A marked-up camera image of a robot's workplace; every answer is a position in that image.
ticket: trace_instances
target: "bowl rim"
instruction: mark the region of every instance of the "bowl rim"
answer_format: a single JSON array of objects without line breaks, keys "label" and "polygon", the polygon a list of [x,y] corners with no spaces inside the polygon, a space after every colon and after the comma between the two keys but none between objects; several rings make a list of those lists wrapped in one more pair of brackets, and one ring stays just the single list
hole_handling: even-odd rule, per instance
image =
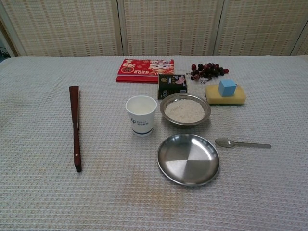
[{"label": "bowl rim", "polygon": [[[204,109],[205,107],[207,108],[207,113],[205,111],[205,116],[203,119],[197,121],[197,122],[193,122],[193,123],[183,123],[183,122],[179,122],[179,121],[176,121],[176,120],[173,120],[171,119],[170,117],[168,117],[165,113],[165,110],[164,110],[164,104],[166,101],[169,101],[170,99],[177,99],[177,100],[180,100],[180,99],[197,99],[197,100],[194,100],[198,103],[200,103],[200,105],[202,106],[202,108]],[[190,94],[190,93],[175,93],[175,94],[171,94],[171,95],[168,95],[167,97],[165,97],[161,102],[160,102],[160,105],[159,105],[159,109],[160,109],[160,112],[162,113],[163,117],[165,119],[167,119],[168,121],[170,121],[171,123],[173,124],[176,124],[176,125],[181,125],[181,126],[194,126],[194,125],[198,125],[198,124],[201,124],[203,122],[205,122],[206,120],[209,119],[210,115],[211,115],[211,107],[210,105],[208,104],[208,102],[199,97],[199,96],[196,96],[194,94]]]}]

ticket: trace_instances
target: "cartoon illustration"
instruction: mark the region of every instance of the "cartoon illustration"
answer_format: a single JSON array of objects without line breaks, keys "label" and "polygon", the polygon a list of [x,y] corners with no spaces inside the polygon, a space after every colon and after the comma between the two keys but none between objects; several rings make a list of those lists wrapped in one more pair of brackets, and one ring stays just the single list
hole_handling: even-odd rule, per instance
[{"label": "cartoon illustration", "polygon": [[171,64],[171,60],[151,60],[149,69],[155,75],[173,74],[174,66]]}]

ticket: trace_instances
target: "blue cube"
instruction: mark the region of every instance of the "blue cube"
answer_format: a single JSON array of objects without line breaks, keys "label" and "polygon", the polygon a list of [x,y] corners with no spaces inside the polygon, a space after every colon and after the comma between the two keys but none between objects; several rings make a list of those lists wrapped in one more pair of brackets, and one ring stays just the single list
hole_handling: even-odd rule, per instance
[{"label": "blue cube", "polygon": [[219,83],[218,91],[222,97],[233,96],[236,84],[232,79],[222,79]]}]

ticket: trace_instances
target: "spoon handle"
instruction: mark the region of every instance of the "spoon handle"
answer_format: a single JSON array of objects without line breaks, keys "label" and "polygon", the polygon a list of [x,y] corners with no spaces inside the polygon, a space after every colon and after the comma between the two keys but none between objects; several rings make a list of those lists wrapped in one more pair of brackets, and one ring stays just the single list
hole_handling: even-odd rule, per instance
[{"label": "spoon handle", "polygon": [[236,145],[245,147],[255,147],[255,148],[271,148],[270,144],[263,144],[263,143],[236,142]]}]

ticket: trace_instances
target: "small box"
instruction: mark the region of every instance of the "small box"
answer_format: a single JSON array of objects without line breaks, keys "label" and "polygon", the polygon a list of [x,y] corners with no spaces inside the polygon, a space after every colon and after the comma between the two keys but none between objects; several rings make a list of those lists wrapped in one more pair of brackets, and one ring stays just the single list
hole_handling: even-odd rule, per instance
[{"label": "small box", "polygon": [[163,99],[175,93],[187,93],[185,75],[158,75],[157,98]]},{"label": "small box", "polygon": [[218,91],[222,97],[233,96],[236,84],[232,79],[222,79],[219,82]]}]

